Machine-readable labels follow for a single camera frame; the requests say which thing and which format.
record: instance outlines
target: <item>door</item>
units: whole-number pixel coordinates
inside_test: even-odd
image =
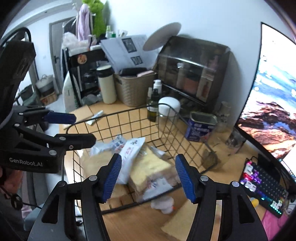
[[[52,58],[52,67],[54,70],[54,76],[57,83],[57,89],[60,94],[62,93],[64,85],[60,65],[61,46],[63,39],[63,23],[68,22],[70,19],[71,18],[66,18],[49,24],[49,45],[50,54]]]

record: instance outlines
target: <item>monitor screen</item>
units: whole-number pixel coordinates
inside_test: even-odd
[[[296,45],[265,24],[257,73],[237,126],[296,181]]]

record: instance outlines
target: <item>cable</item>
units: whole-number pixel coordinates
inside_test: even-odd
[[[250,160],[252,161],[253,158],[255,158],[258,161],[258,158],[256,156],[252,156]]]
[[[38,205],[23,202],[23,201],[22,201],[22,198],[21,198],[19,195],[17,195],[17,194],[11,195],[11,194],[10,194],[10,193],[9,193],[4,187],[0,186],[0,188],[1,188],[1,189],[5,192],[5,194],[6,194],[7,196],[9,196],[10,198],[13,198],[14,196],[15,196],[15,197],[19,197],[20,200],[18,200],[18,201],[19,201],[21,204],[26,205],[26,206],[31,206],[31,207],[36,207],[36,208],[41,209],[41,207],[39,207]]]
[[[62,181],[64,181],[64,164],[65,164],[65,156],[63,157],[63,160],[62,160]]]

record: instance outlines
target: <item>blue tin can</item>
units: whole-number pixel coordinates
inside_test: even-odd
[[[185,133],[185,138],[188,141],[207,140],[210,133],[217,124],[216,116],[202,112],[190,112],[188,120],[188,128]]]

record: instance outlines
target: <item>dark glass bottle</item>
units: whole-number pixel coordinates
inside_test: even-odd
[[[150,101],[147,103],[150,106],[147,106],[147,118],[151,122],[156,122],[156,117],[158,114],[158,101],[159,94],[158,89],[154,89],[151,95]]]

